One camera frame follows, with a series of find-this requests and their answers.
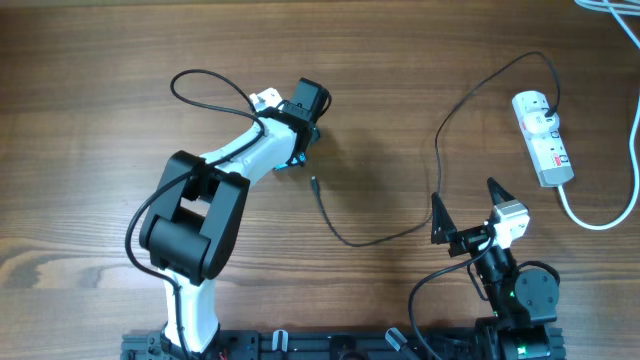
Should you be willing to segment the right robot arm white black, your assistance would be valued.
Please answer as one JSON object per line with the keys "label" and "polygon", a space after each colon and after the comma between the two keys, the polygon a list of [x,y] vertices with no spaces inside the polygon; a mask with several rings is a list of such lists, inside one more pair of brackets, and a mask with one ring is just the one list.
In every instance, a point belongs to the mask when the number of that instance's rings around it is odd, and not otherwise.
{"label": "right robot arm white black", "polygon": [[431,196],[431,241],[447,244],[451,257],[471,256],[468,273],[479,276],[472,283],[494,312],[470,329],[436,338],[448,359],[564,359],[562,330],[551,326],[557,320],[559,273],[541,261],[515,260],[511,245],[529,225],[528,208],[495,179],[487,186],[490,216],[466,230],[456,228],[439,194]]}

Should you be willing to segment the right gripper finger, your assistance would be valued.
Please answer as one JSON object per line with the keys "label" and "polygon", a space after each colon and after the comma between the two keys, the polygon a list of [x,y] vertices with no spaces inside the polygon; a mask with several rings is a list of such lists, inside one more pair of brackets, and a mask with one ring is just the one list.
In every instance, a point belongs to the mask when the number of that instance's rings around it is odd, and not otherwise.
{"label": "right gripper finger", "polygon": [[431,195],[432,202],[432,229],[431,243],[450,243],[457,233],[457,228],[451,219],[440,195],[434,192]]}
{"label": "right gripper finger", "polygon": [[499,205],[515,199],[515,197],[506,191],[493,177],[489,177],[487,179],[487,187],[494,205]]}

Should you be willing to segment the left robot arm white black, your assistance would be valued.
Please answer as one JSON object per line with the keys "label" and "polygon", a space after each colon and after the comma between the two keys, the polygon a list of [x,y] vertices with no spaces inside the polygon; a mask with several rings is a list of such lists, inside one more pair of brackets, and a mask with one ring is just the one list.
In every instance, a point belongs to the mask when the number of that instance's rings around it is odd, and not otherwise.
{"label": "left robot arm white black", "polygon": [[173,154],[141,226],[139,244],[167,293],[162,350],[176,359],[212,357],[215,279],[235,246],[249,189],[270,171],[305,164],[331,104],[329,91],[306,78],[290,100],[273,88],[246,99],[252,127],[216,151]]}

